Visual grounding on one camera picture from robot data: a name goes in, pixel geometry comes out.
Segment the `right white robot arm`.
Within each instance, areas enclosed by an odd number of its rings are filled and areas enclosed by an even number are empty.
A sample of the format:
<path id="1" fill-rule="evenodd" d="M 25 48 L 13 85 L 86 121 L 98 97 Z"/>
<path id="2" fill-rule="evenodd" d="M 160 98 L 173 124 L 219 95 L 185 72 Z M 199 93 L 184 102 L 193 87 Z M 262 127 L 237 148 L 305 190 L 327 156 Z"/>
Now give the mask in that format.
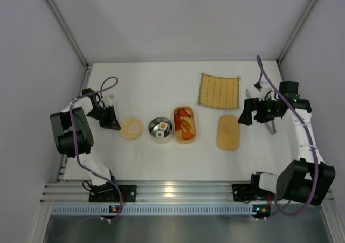
<path id="1" fill-rule="evenodd" d="M 299 84 L 283 81 L 275 91 L 266 81 L 256 83 L 259 96 L 244 101 L 239 124 L 264 124 L 280 118 L 283 121 L 290 147 L 290 164 L 274 173 L 256 172 L 251 176 L 252 190 L 270 192 L 278 199 L 308 203 L 322 203 L 336 175 L 325 164 L 316 146 L 311 124 L 312 108 L 298 93 Z"/>

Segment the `orange toy fried piece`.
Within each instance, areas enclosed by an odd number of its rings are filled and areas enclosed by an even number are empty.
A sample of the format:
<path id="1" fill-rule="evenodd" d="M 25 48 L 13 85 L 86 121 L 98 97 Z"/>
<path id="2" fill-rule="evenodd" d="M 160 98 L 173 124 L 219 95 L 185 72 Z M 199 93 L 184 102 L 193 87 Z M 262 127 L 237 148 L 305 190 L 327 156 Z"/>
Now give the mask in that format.
<path id="1" fill-rule="evenodd" d="M 179 110 L 177 111 L 177 114 L 178 114 L 180 117 L 187 117 L 187 118 L 191 118 L 191 117 L 192 117 L 192 115 L 189 114 L 189 113 L 185 110 L 185 108 L 179 109 Z"/>

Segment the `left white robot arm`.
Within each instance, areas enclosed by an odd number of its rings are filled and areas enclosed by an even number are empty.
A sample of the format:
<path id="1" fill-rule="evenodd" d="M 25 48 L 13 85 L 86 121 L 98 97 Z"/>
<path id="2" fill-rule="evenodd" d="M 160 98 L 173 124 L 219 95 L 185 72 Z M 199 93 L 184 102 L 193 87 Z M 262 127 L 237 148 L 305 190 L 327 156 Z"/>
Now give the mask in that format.
<path id="1" fill-rule="evenodd" d="M 91 182 L 84 188 L 89 191 L 90 202 L 118 202 L 121 192 L 114 175 L 92 151 L 94 137 L 88 117 L 97 120 L 101 128 L 121 130 L 110 98 L 84 89 L 82 96 L 64 110 L 50 115 L 56 148 L 60 154 L 75 158 L 78 166 L 88 172 Z"/>

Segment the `metal tongs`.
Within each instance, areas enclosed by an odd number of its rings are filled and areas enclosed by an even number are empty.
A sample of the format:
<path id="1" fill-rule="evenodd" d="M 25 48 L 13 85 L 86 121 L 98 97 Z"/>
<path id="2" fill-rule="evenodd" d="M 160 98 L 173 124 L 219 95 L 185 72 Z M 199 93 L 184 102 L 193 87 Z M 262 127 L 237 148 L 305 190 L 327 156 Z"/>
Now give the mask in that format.
<path id="1" fill-rule="evenodd" d="M 248 99 L 251 98 L 251 94 L 250 94 L 248 89 L 245 91 L 245 95 Z M 274 120 L 271 120 L 270 122 L 266 122 L 266 123 L 264 123 L 264 125 L 271 135 L 276 134 L 277 130 L 275 127 L 275 121 Z"/>

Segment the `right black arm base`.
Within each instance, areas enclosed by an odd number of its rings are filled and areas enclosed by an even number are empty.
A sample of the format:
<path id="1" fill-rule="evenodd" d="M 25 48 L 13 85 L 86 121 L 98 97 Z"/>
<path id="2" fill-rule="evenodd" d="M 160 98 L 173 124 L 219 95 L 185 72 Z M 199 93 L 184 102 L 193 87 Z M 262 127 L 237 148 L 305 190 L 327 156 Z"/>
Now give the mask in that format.
<path id="1" fill-rule="evenodd" d="M 260 188 L 254 188 L 251 184 L 232 184 L 231 187 L 233 199 L 236 202 L 269 201 L 275 197 L 275 194 Z"/>

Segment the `red toy shrimp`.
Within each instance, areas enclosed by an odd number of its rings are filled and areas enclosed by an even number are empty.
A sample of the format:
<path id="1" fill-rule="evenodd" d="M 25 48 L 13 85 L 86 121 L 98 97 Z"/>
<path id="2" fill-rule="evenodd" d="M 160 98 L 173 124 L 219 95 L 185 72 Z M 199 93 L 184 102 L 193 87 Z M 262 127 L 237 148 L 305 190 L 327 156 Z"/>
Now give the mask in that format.
<path id="1" fill-rule="evenodd" d="M 175 131 L 181 130 L 181 117 L 178 113 L 174 114 L 174 124 L 175 124 Z"/>

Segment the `orange toy chicken leg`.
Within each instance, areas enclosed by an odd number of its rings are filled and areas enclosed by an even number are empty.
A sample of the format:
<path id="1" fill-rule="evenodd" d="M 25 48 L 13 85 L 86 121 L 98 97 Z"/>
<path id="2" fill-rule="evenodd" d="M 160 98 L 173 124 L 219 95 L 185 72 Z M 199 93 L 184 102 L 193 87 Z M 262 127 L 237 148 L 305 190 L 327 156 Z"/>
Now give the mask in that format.
<path id="1" fill-rule="evenodd" d="M 184 140 L 190 140 L 193 138 L 193 133 L 191 133 L 190 131 L 184 131 L 184 129 L 181 129 L 181 134 L 182 134 L 182 138 Z"/>

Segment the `orange sushi roll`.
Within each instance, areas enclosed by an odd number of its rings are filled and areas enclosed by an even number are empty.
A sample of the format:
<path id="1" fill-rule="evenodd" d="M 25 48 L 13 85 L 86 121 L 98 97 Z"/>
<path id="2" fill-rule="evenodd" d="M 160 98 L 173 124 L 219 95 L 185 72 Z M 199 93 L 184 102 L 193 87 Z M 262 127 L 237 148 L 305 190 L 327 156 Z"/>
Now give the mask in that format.
<path id="1" fill-rule="evenodd" d="M 159 130 L 167 131 L 169 129 L 170 125 L 166 122 L 160 122 L 158 125 Z"/>

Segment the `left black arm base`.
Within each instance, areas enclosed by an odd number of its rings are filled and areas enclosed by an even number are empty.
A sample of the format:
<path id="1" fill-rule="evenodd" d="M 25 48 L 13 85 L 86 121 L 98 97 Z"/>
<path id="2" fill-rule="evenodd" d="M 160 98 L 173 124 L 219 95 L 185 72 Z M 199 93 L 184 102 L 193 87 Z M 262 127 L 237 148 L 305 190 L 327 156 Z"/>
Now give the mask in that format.
<path id="1" fill-rule="evenodd" d="M 123 202 L 136 202 L 137 185 L 124 184 L 118 185 L 119 191 L 111 184 L 106 184 L 100 188 L 93 188 L 89 193 L 88 201 L 91 203 L 110 203 L 119 202 L 120 195 Z"/>

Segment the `small orange toy piece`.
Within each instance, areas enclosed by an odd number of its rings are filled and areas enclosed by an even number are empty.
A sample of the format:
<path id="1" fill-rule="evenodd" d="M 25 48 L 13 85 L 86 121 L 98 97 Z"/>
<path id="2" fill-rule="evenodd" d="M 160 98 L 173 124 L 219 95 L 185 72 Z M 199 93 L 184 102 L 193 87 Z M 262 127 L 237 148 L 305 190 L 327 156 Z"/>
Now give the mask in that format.
<path id="1" fill-rule="evenodd" d="M 191 124 L 187 120 L 182 119 L 181 123 L 182 123 L 182 126 L 185 128 L 185 130 L 187 131 L 191 130 Z"/>

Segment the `green sushi roll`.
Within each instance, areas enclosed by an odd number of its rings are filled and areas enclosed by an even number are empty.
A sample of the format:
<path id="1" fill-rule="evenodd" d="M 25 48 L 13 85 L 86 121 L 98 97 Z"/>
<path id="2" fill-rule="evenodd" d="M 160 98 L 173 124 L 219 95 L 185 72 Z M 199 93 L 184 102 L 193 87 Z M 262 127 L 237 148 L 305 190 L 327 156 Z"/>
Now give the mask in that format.
<path id="1" fill-rule="evenodd" d="M 165 138 L 165 131 L 163 130 L 157 130 L 155 133 L 156 138 Z"/>

